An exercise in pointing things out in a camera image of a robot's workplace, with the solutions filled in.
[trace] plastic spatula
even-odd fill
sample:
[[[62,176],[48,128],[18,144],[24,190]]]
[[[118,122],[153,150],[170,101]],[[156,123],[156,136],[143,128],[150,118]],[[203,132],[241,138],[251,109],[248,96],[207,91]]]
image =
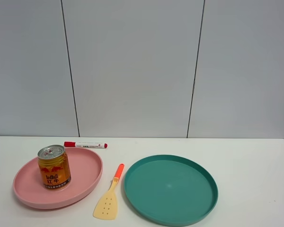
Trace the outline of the plastic spatula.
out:
[[[119,182],[123,169],[124,164],[120,164],[114,176],[112,185],[110,186],[110,189],[101,197],[95,207],[93,214],[95,218],[102,220],[114,220],[116,218],[118,213],[118,203],[114,189]]]

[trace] whiteboard marker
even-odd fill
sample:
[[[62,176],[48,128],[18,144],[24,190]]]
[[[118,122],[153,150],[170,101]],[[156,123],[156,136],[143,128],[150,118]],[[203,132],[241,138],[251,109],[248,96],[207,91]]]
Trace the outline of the whiteboard marker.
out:
[[[107,143],[78,143],[78,142],[64,142],[66,148],[107,148]]]

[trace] gray wall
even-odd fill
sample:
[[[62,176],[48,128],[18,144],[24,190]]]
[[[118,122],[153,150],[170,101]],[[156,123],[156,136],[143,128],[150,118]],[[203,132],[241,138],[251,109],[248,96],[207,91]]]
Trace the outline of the gray wall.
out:
[[[186,137],[203,0],[63,8],[80,135]]]
[[[78,136],[74,94],[81,136],[284,138],[284,0],[207,0],[199,45],[203,3],[63,0],[71,77],[61,1],[0,0],[0,135]]]
[[[58,0],[0,0],[0,135],[78,136]]]
[[[189,137],[284,138],[284,0],[206,0]]]

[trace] green plate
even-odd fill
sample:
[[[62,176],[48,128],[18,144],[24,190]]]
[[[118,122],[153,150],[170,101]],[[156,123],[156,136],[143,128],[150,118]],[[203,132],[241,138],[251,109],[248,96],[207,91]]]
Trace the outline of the green plate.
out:
[[[197,163],[173,155],[150,156],[133,164],[124,191],[142,216],[172,227],[202,220],[218,200],[213,177]]]

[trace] gold can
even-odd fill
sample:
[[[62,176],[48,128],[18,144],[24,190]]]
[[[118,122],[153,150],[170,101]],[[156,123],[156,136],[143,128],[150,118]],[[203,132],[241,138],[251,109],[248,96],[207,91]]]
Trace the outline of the gold can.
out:
[[[67,154],[61,145],[51,145],[38,152],[38,165],[43,185],[48,190],[59,190],[71,181]]]

